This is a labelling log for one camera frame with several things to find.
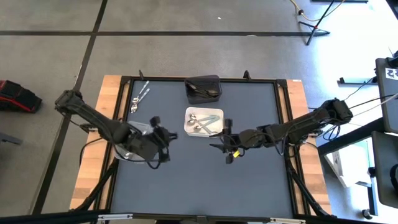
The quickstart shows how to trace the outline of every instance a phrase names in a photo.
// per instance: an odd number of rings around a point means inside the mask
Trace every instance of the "black container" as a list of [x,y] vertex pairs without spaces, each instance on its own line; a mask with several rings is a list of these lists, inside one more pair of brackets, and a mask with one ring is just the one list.
[[192,105],[217,102],[223,93],[217,75],[205,75],[185,79],[188,102]]

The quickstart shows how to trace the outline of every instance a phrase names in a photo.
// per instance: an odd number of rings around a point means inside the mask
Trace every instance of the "wooden table edge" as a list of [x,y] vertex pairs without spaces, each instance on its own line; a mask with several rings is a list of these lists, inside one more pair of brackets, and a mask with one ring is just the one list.
[[[95,109],[104,114],[108,118],[112,118],[115,108],[116,99],[119,93],[121,83],[121,75],[105,75],[101,90]],[[128,85],[125,85],[123,91],[122,101],[119,109],[118,118],[123,117],[123,111],[127,99]],[[294,118],[308,113],[307,101],[305,99],[304,87],[301,80],[287,80],[287,87],[289,91],[290,105]],[[284,122],[287,121],[287,108],[285,105],[285,96],[283,89],[279,88],[280,102],[282,106],[282,115]],[[98,133],[89,133],[88,141],[99,138]],[[309,139],[308,142],[314,143],[314,139]],[[106,142],[104,140],[90,144],[86,147],[79,173],[76,179],[75,189],[70,203],[70,208],[76,208],[84,199],[90,194],[100,178],[100,172],[103,165],[105,155]],[[315,200],[322,206],[322,208],[331,213],[331,206],[326,189],[326,183],[323,177],[323,171],[319,160],[318,151],[311,145],[304,144],[300,148],[300,157],[304,173],[305,184],[309,191],[314,196]],[[108,195],[109,181],[103,189],[101,197],[100,208],[105,207],[106,197]],[[302,196],[300,189],[295,184],[295,196],[297,200],[298,213],[304,214],[302,205]]]

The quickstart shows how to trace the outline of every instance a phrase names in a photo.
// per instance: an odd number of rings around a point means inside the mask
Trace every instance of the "black table frame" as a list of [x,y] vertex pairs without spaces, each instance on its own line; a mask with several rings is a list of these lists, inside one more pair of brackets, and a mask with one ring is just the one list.
[[[124,86],[128,83],[129,88],[128,88],[128,93],[132,92],[132,88],[134,86],[134,81],[162,81],[162,82],[183,82],[185,77],[144,77],[142,72],[139,72],[140,76],[137,77],[129,77],[129,76],[123,76],[121,79],[120,87],[119,87],[119,92],[118,92],[118,97],[116,99],[116,107],[115,111],[113,114],[113,119],[118,118],[118,114],[120,111],[121,103],[122,103],[122,96],[123,96],[123,91],[124,91]],[[282,105],[280,102],[279,98],[279,87],[282,87],[284,96],[285,96],[285,105],[287,109],[287,114],[288,114],[288,119],[291,120],[293,119],[292,115],[292,110],[291,110],[291,105],[290,105],[290,99],[289,99],[289,92],[287,89],[287,82],[286,80],[270,80],[270,79],[252,79],[249,76],[249,73],[246,71],[244,73],[243,78],[220,78],[221,82],[234,82],[234,83],[270,83],[274,87],[274,93],[275,93],[275,101],[276,101],[276,107],[277,107],[277,114],[279,117],[279,123],[283,123],[283,114],[282,114]],[[127,94],[127,99],[126,99],[126,104],[124,107],[123,111],[123,121],[127,120],[127,116],[129,114],[129,102],[131,101],[131,94]],[[103,161],[103,166],[101,168],[101,174],[100,178],[104,175],[108,168],[109,160],[111,159],[111,145],[107,144],[106,146],[106,152],[105,152],[105,157]],[[303,177],[303,169],[302,169],[302,164],[300,160],[300,155],[295,157],[295,163],[297,166],[297,173],[299,177],[301,178],[302,181],[304,181]],[[105,209],[110,210],[111,208],[111,203],[113,199],[113,191],[114,191],[114,185],[116,182],[116,175],[117,175],[117,166],[118,163],[116,164],[116,172],[111,176],[111,181],[109,185],[109,190],[108,190],[108,195],[106,199],[106,204],[105,204]],[[294,216],[299,215],[298,208],[297,208],[297,200],[295,196],[295,189],[294,189],[294,181],[291,178],[291,176],[287,173],[287,180],[288,180],[288,186],[289,186],[289,195],[290,195],[290,201],[291,201],[291,206],[292,206],[292,211]],[[101,193],[97,196],[95,202],[94,202],[94,210],[97,210],[100,208],[100,198],[101,198]],[[310,215],[310,206],[308,202],[306,201],[305,197],[302,195],[303,198],[303,207],[304,207],[304,214],[305,215]],[[151,218],[151,219],[192,219],[193,217],[195,218],[200,218],[201,216],[190,216],[190,215],[166,215],[166,214],[140,214],[141,218]],[[259,217],[260,220],[269,220],[269,217]],[[259,221],[259,218],[251,218],[251,217],[212,217],[212,220],[215,221],[222,221],[222,220],[250,220],[252,222],[254,221]]]

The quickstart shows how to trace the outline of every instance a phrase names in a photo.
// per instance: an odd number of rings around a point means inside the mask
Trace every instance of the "yellow tag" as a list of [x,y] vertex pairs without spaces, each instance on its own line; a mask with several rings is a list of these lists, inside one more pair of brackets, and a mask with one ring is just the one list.
[[235,158],[237,158],[239,155],[240,155],[239,151],[236,151],[236,152],[233,154],[233,156],[234,156]]

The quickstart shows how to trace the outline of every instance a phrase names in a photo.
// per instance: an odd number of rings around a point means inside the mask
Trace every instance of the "black stand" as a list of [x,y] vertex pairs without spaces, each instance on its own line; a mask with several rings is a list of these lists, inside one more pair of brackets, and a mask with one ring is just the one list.
[[[331,5],[333,5],[333,3],[335,3],[335,1],[336,1],[336,0],[332,0],[332,1],[331,1],[329,7],[328,7],[328,8],[326,9],[326,11],[323,13],[323,15],[321,16],[321,18],[319,19],[319,21],[317,22],[317,24],[316,24],[315,26],[313,26],[313,25],[311,25],[311,24],[307,24],[307,23],[302,22],[302,21],[298,22],[299,24],[303,24],[303,25],[305,25],[305,26],[308,26],[308,27],[311,27],[311,28],[312,28],[312,32],[311,32],[310,38],[308,38],[307,43],[306,43],[305,45],[307,45],[307,46],[310,45],[310,44],[311,44],[312,37],[314,36],[315,33],[319,33],[319,31],[320,31],[321,33],[324,33],[325,35],[330,34],[329,31],[321,30],[321,29],[318,28],[318,26],[319,26],[319,24],[322,22],[322,19],[325,18],[326,14],[328,13],[329,9],[331,8]],[[300,11],[298,12],[299,15],[301,15],[302,13],[304,13],[303,10],[300,10]]]

